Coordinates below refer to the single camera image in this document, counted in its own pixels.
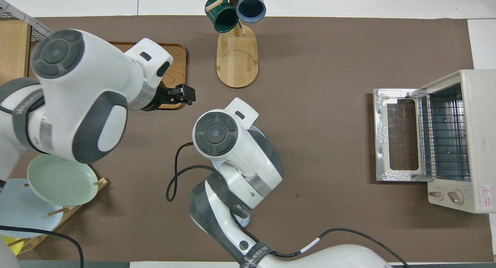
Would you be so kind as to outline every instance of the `toaster oven door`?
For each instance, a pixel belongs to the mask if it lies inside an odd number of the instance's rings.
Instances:
[[[422,130],[426,97],[424,89],[374,89],[378,181],[432,181]]]

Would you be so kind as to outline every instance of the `wooden base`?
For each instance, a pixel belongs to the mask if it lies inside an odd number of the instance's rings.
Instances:
[[[246,26],[221,33],[217,42],[217,75],[222,82],[232,88],[243,88],[252,83],[257,74],[255,33]]]
[[[101,178],[98,182],[101,182],[101,184],[98,185],[98,192],[109,183],[105,178]],[[57,225],[57,227],[53,229],[53,231],[55,231],[59,226],[61,226],[73,213],[75,213],[79,208],[81,208],[81,206],[82,205],[67,207],[67,210],[64,211],[64,215],[62,216],[62,220],[60,221],[59,225]],[[41,243],[41,241],[43,241],[47,237],[48,235],[44,234],[33,238],[22,239],[24,241],[24,245],[21,251],[19,252],[19,254],[34,249],[37,245],[39,245],[39,243]]]

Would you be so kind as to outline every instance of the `wire rack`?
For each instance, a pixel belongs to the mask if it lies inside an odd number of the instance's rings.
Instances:
[[[425,176],[470,181],[460,86],[420,99],[418,112],[421,164]]]
[[[0,19],[20,19],[31,26],[31,42],[38,42],[52,31],[36,19],[16,9],[5,0],[0,0]]]

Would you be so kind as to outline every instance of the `toaster oven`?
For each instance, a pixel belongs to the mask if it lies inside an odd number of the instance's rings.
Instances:
[[[496,213],[495,91],[496,70],[374,89],[377,180],[427,182],[431,203]]]

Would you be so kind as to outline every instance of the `wooden tray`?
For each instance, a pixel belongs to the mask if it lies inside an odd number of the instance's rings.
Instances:
[[[136,43],[133,42],[110,42],[123,52],[127,51]],[[163,83],[168,88],[175,88],[179,84],[186,84],[186,48],[175,43],[159,43],[174,58],[174,62],[165,72],[162,78]],[[182,104],[163,104],[158,109],[173,110],[179,109]]]

